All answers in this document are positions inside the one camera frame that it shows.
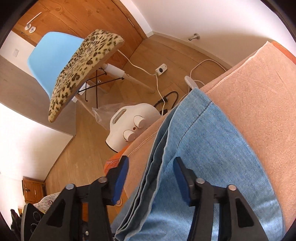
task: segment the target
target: baseboard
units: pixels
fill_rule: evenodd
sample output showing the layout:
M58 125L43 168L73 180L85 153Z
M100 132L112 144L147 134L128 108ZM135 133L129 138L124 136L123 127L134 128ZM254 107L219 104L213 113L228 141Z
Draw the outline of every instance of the baseboard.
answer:
M149 33L146 33L146 36L147 36L147 38L149 38L149 37L152 36L153 34L154 34L154 32L151 31L151 32L149 32Z
M189 43L189 42L187 42L187 41L184 41L184 40L181 40L181 39L178 39L178 38L175 38L175 37L172 37L172 36L166 35L166 34L161 34L161 33L158 33L158 32L154 32L154 31L153 31L153 34L155 34L155 35L159 35L159 36L162 36L162 37L165 37L165 38L168 38L168 39L174 40L174 41L177 41L177 42L179 42L179 43L181 43L181 44L184 44L184 45L186 45L186 46L188 46L188 47L191 47L191 48L193 48L193 49L195 49L195 50L197 50L197 51L203 53L204 55L210 57L211 59L217 61L219 64L221 64L222 66L224 66L224 67L227 68L227 69L231 69L231 68L233 67L232 65L226 63L224 60L218 58L217 56L215 56L215 55L209 53L208 51L206 51L206 50L204 50L204 49L202 49L202 48L200 48L200 47L198 47L198 46L196 46L196 45L194 45L194 44L192 44L192 43Z

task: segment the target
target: chair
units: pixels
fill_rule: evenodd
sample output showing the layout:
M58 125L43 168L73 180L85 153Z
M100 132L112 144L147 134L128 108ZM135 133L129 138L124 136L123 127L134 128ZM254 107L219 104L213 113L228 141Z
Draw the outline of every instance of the chair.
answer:
M119 35L104 30L95 30L85 39L59 32L49 32L43 36L28 58L28 66L51 99L49 121L53 122L60 111L75 96L94 116L92 108L78 94L90 75L98 70L117 79L127 79L154 92L153 88L125 74L105 62L124 44ZM110 82L89 81L91 87Z

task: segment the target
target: black cable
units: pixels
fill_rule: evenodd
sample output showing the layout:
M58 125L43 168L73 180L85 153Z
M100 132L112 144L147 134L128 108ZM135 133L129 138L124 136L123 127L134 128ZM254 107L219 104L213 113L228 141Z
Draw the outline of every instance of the black cable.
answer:
M165 95L164 97L163 97L163 99L165 100L165 102L167 102L168 100L167 100L167 97L170 95L170 94L172 94L172 93L176 93L177 94L177 97L176 97L176 100L174 101L174 103L173 103L173 105L172 105L172 109L174 108L174 106L175 106L175 104L176 104L176 102L177 102L177 100L178 100L178 98L179 98L179 94L178 94L178 92L177 91L172 91L172 92L170 92L170 93L168 93L167 95ZM159 100L155 105L154 105L154 107L156 107L158 104L160 104L160 103L163 103L163 100L161 99L161 100Z

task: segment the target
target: stitching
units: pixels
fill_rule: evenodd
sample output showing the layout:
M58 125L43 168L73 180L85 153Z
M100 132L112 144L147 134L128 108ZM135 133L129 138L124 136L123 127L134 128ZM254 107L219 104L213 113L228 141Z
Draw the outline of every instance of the stitching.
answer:
M213 88L211 88L206 95L208 95L209 93L211 93L214 89L216 89L220 84L222 84L226 79L228 79L230 76L232 76L233 74L235 74L237 71L239 71L242 67L244 67L252 58L254 58L258 52L265 46L267 45L268 41L260 48L257 50L257 52L249 57L240 67L238 67L236 70L234 70L232 73L230 73L229 75L227 75L226 77L224 77L223 79L220 80L220 82L218 82Z
M151 136L147 137L144 141L142 141L141 144L128 155L128 157L134 154L141 146L143 146L147 141L149 141L152 137L154 137L156 133L157 131L154 132Z
M192 122L192 124L189 126L189 128L185 131L185 133L183 134L183 136L181 137L177 149L179 148L180 142L183 139L183 137L185 136L185 134L187 133L187 131L192 127L192 125L197 121L197 119L202 115L203 112L205 112L205 110L209 107L209 105L212 103L213 101L210 101L207 106L203 109L203 111L196 117L196 119L194 120L194 122Z

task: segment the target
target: denim fabric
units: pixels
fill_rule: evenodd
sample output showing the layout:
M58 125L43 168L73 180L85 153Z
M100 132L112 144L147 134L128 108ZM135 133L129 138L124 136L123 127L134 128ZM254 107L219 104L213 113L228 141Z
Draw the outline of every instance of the denim fabric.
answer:
M196 88L161 126L132 211L118 228L116 239L187 239L194 207L182 200L173 171L176 156L212 185L236 185L268 239L282 238L281 209L260 161L222 111ZM215 205L212 240L218 238L218 227Z

